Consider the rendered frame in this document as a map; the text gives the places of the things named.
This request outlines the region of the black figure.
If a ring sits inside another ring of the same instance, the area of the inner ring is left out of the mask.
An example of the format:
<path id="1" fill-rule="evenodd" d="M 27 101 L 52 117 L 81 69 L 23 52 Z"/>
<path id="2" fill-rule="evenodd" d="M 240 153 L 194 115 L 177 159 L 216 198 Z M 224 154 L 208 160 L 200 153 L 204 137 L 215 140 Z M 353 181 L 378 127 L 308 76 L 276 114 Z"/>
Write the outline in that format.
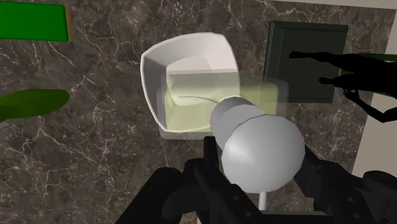
<path id="1" fill-rule="evenodd" d="M 291 59 L 314 59 L 329 63 L 346 71 L 335 78 L 320 77 L 323 85 L 333 85 L 343 89 L 345 97 L 361 107 L 370 117 L 381 123 L 397 121 L 397 107 L 384 112 L 365 103 L 359 91 L 382 93 L 397 99 L 397 62 L 365 57 L 360 54 L 334 54 L 330 52 L 291 52 Z"/>

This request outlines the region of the dark green square plate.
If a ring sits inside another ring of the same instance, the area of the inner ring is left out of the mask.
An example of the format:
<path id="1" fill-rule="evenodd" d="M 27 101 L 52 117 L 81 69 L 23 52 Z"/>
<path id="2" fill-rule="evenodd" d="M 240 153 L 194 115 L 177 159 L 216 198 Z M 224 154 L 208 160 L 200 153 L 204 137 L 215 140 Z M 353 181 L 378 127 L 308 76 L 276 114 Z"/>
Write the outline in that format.
<path id="1" fill-rule="evenodd" d="M 279 86 L 279 102 L 331 103 L 335 87 L 322 85 L 320 77 L 338 76 L 338 68 L 313 59 L 291 59 L 299 52 L 344 51 L 348 25 L 271 21 L 263 80 Z"/>

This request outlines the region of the white square bowl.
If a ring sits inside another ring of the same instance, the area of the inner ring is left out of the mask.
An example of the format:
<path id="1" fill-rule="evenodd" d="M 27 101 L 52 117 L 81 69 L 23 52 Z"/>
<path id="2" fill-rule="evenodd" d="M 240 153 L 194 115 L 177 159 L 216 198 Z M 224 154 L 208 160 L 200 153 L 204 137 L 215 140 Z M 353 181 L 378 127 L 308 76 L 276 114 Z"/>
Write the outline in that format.
<path id="1" fill-rule="evenodd" d="M 222 34 L 198 32 L 157 43 L 141 55 L 140 72 L 146 102 L 164 132 L 206 132 L 217 103 L 240 95 L 239 69 Z"/>

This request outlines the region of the green flat thing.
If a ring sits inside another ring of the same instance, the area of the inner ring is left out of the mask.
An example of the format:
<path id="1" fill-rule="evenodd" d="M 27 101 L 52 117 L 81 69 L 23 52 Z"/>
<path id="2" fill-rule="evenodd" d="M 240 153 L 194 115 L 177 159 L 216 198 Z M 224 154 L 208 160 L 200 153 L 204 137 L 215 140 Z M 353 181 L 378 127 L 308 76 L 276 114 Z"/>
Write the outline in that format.
<path id="1" fill-rule="evenodd" d="M 358 55 L 362 55 L 364 57 L 379 59 L 388 62 L 389 64 L 397 66 L 397 54 L 384 54 L 384 53 L 359 53 Z M 343 69 L 339 69 L 339 76 L 345 74 L 352 74 L 352 72 L 345 71 Z M 380 95 L 385 95 L 388 97 L 392 97 L 391 95 L 383 92 L 374 92 Z"/>

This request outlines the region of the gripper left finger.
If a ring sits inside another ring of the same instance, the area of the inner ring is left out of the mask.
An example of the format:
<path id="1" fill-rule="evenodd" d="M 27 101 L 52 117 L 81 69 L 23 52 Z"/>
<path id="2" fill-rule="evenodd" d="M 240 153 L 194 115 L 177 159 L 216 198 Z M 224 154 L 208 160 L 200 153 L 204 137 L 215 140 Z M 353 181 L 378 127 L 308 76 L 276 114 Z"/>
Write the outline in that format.
<path id="1" fill-rule="evenodd" d="M 201 224 L 261 224 L 261 212 L 219 170 L 216 140 L 204 138 L 204 156 L 183 171 L 157 169 L 115 224 L 179 224 L 195 212 Z"/>

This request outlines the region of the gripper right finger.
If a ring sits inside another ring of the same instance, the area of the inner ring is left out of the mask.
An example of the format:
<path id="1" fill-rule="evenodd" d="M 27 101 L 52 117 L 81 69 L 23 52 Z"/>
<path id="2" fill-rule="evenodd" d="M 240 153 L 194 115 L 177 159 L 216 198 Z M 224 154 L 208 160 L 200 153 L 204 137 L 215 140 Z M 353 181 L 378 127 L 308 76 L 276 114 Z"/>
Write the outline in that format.
<path id="1" fill-rule="evenodd" d="M 319 159 L 308 147 L 295 182 L 315 211 L 334 224 L 397 224 L 397 177 L 367 171 L 359 178 L 341 165 Z"/>

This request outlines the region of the green flat box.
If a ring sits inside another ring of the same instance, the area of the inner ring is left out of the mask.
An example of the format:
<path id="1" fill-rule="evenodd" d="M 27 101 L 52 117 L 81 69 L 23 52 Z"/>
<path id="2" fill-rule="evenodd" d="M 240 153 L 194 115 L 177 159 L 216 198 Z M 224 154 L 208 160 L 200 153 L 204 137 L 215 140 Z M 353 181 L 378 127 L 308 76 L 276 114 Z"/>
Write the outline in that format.
<path id="1" fill-rule="evenodd" d="M 63 4 L 0 1 L 0 39 L 70 42 L 69 8 Z"/>

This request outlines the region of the green leaf-shaped thing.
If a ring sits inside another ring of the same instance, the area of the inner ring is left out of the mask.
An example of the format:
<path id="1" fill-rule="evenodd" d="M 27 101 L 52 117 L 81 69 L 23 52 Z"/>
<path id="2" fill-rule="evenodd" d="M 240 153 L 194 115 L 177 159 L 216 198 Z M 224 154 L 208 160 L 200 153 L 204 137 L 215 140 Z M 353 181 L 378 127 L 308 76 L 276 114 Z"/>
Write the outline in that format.
<path id="1" fill-rule="evenodd" d="M 70 99 L 63 89 L 27 89 L 0 97 L 0 122 L 50 114 Z"/>

